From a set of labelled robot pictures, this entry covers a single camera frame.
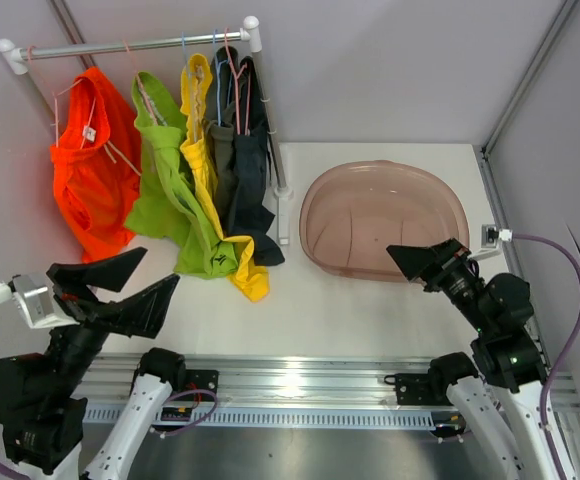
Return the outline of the lime green shorts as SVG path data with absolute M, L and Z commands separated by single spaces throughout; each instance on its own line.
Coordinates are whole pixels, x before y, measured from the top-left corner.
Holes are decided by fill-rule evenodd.
M 132 232 L 168 239 L 178 247 L 174 271 L 203 279 L 228 276 L 234 259 L 219 240 L 195 197 L 194 179 L 180 146 L 186 118 L 162 82 L 139 72 L 154 105 L 159 124 L 149 115 L 136 78 L 131 97 L 136 109 L 134 127 L 141 140 L 139 197 L 125 220 Z

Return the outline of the yellow shorts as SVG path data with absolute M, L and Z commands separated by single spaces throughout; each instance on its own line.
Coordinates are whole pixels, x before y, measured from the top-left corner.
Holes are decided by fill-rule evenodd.
M 254 239 L 249 235 L 228 236 L 224 233 L 215 206 L 218 187 L 216 167 L 209 154 L 203 120 L 206 94 L 212 73 L 206 57 L 195 53 L 186 61 L 181 73 L 181 113 L 186 117 L 186 136 L 180 150 L 194 179 L 195 197 L 209 220 L 219 245 L 225 247 L 235 266 L 228 274 L 231 283 L 250 301 L 262 300 L 270 290 L 268 270 L 254 262 Z

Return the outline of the orange shorts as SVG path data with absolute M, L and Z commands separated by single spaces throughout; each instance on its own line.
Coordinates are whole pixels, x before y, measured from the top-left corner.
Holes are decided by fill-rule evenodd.
M 118 254 L 134 238 L 125 221 L 139 197 L 141 139 L 136 114 L 96 68 L 70 89 L 67 125 L 50 146 L 53 195 L 91 263 Z

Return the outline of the pink hanger of green shorts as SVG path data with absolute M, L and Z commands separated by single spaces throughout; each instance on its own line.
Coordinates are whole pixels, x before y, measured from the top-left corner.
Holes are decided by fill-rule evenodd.
M 144 101 L 144 104 L 145 104 L 145 108 L 148 110 L 149 115 L 150 115 L 150 117 L 152 119 L 152 122 L 155 125 L 158 125 L 159 124 L 159 117 L 156 115 L 155 110 L 154 110 L 154 105 L 152 103 L 152 100 L 151 100 L 150 96 L 147 94 L 147 92 L 145 90 L 144 83 L 142 82 L 141 76 L 139 74 L 139 69 L 138 69 L 138 65 L 137 65 L 135 56 L 134 56 L 132 50 L 130 49 L 128 42 L 125 39 L 122 40 L 122 43 L 123 43 L 123 46 L 124 46 L 124 49 L 125 49 L 127 55 L 130 58 L 130 61 L 131 61 L 131 64 L 132 64 L 132 68 L 133 68 L 133 72 L 134 72 L 134 76 L 136 78 L 136 82 L 138 84 L 139 91 L 140 91 L 140 93 L 142 95 L 142 98 L 143 98 L 143 101 Z

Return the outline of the pink hanger of navy shorts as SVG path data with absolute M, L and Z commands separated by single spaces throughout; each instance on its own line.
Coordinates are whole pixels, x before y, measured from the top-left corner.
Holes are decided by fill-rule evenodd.
M 233 58 L 230 52 L 229 42 L 227 40 L 228 29 L 224 31 L 224 49 L 228 59 L 230 69 L 234 102 L 235 102 L 235 120 L 236 133 L 238 135 L 251 135 L 250 127 L 250 101 L 252 95 L 252 79 L 250 64 L 246 59 L 242 59 L 239 64 Z

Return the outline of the olive green shorts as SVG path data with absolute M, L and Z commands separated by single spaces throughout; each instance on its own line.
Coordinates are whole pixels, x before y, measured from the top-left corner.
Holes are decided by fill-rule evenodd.
M 226 229 L 228 212 L 236 190 L 236 176 L 234 174 L 234 136 L 235 136 L 235 102 L 231 105 L 233 113 L 232 123 L 228 127 L 219 126 L 216 122 L 207 118 L 205 111 L 204 129 L 208 140 L 208 150 L 214 161 L 218 179 L 214 194 L 214 203 L 221 224 Z

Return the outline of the blue hanger of olive shorts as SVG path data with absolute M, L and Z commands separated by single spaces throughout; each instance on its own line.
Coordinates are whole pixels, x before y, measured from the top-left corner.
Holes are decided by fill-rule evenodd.
M 232 123 L 232 102 L 235 98 L 235 84 L 230 63 L 239 63 L 238 51 L 229 43 L 220 42 L 218 32 L 213 32 L 213 57 L 211 62 L 212 84 L 208 90 L 207 118 L 219 126 L 228 127 Z

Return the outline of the pink hanger of orange shorts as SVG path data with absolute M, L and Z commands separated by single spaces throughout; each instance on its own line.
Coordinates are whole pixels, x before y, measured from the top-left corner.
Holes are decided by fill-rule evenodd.
M 26 50 L 26 53 L 28 54 L 29 67 L 39 77 L 41 83 L 50 91 L 52 97 L 51 112 L 53 115 L 53 123 L 51 124 L 51 126 L 54 128 L 54 137 L 55 137 L 54 146 L 58 148 L 60 144 L 59 98 L 64 94 L 69 93 L 72 89 L 74 89 L 77 85 L 79 85 L 82 82 L 82 78 L 77 77 L 76 80 L 73 81 L 68 87 L 64 88 L 61 91 L 57 91 L 48 83 L 46 78 L 42 75 L 41 71 L 34 64 L 34 61 L 32 60 L 32 49 L 33 47 L 30 46 Z M 127 156 L 124 153 L 122 153 L 111 141 L 108 141 L 104 144 L 104 151 L 114 164 L 117 163 L 117 158 L 120 158 L 136 175 L 140 175 L 139 170 L 130 162 Z

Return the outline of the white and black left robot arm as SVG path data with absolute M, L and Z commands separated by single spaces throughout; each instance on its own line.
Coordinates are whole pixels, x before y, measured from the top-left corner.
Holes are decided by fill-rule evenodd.
M 121 300 L 147 250 L 137 247 L 87 264 L 52 264 L 47 272 L 0 282 L 0 304 L 13 302 L 31 329 L 46 329 L 42 353 L 0 358 L 0 426 L 13 479 L 125 479 L 164 405 L 189 396 L 219 403 L 215 387 L 192 383 L 183 355 L 152 348 L 135 370 L 128 401 L 99 453 L 79 467 L 88 401 L 74 393 L 111 334 L 153 339 L 164 325 L 180 277 L 170 274 Z

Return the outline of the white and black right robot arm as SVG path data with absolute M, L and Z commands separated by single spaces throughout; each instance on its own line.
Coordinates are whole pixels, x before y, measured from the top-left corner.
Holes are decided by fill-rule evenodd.
M 484 280 L 475 256 L 455 238 L 386 251 L 406 280 L 444 294 L 477 333 L 470 355 L 430 362 L 426 389 L 459 411 L 496 478 L 576 478 L 552 408 L 554 376 L 526 329 L 534 314 L 529 284 L 508 272 Z

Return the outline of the pink translucent plastic basin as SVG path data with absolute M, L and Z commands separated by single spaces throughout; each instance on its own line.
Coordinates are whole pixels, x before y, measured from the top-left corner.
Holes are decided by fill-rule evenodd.
M 455 192 L 437 176 L 388 160 L 327 170 L 309 187 L 299 236 L 306 256 L 346 278 L 404 283 L 390 245 L 428 247 L 455 238 L 469 244 L 469 225 Z

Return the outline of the metal clothes rack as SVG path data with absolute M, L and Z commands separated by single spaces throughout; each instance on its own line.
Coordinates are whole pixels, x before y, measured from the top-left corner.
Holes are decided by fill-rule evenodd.
M 258 84 L 261 93 L 261 102 L 264 105 L 270 136 L 270 147 L 272 150 L 272 160 L 276 176 L 276 186 L 274 187 L 274 197 L 276 198 L 276 228 L 277 243 L 287 246 L 291 240 L 290 222 L 290 199 L 293 189 L 287 180 L 285 165 L 282 160 L 280 143 L 277 133 L 277 122 L 275 119 L 274 104 L 270 96 L 266 82 L 266 68 L 263 61 L 263 45 L 260 32 L 260 21 L 255 16 L 247 16 L 243 20 L 243 26 L 235 32 L 211 33 L 197 36 L 180 36 L 158 40 L 143 40 L 108 44 L 73 44 L 54 48 L 20 48 L 11 40 L 0 39 L 0 54 L 9 66 L 12 74 L 20 84 L 25 87 L 28 95 L 38 103 L 41 113 L 50 121 L 50 132 L 56 133 L 58 123 L 55 116 L 56 103 L 58 97 L 56 93 L 47 100 L 41 89 L 31 76 L 31 62 L 34 60 L 49 60 L 68 57 L 85 57 L 92 55 L 103 55 L 112 53 L 129 53 L 131 51 L 157 50 L 163 48 L 186 47 L 191 48 L 196 45 L 212 45 L 215 50 L 219 48 L 219 42 L 246 42 L 249 45 L 253 59 L 254 69 L 258 77 Z

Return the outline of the aluminium mounting rail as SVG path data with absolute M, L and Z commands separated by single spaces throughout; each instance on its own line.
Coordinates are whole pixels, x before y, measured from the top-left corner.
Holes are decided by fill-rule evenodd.
M 131 390 L 140 354 L 104 353 L 78 386 L 90 400 L 120 402 Z M 394 387 L 384 376 L 425 373 L 430 357 L 333 358 L 186 355 L 188 370 L 219 372 L 221 406 L 254 408 L 374 410 L 395 406 Z M 572 376 L 557 374 L 552 405 L 557 412 L 580 412 Z

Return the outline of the aluminium corner frame profile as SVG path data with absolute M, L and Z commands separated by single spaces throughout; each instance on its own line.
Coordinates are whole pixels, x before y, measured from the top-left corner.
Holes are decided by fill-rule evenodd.
M 501 114 L 498 116 L 484 142 L 484 145 L 481 147 L 481 154 L 485 159 L 487 159 L 494 151 L 500 138 L 505 133 L 516 115 L 516 112 L 521 107 L 525 97 L 530 93 L 532 87 L 539 79 L 542 70 L 546 66 L 550 56 L 555 50 L 561 36 L 564 34 L 579 6 L 579 0 L 566 0 L 560 3 L 556 14 L 549 22 L 545 33 L 542 35 L 537 47 L 531 55 L 528 65 L 514 87 L 509 100 L 505 104 Z

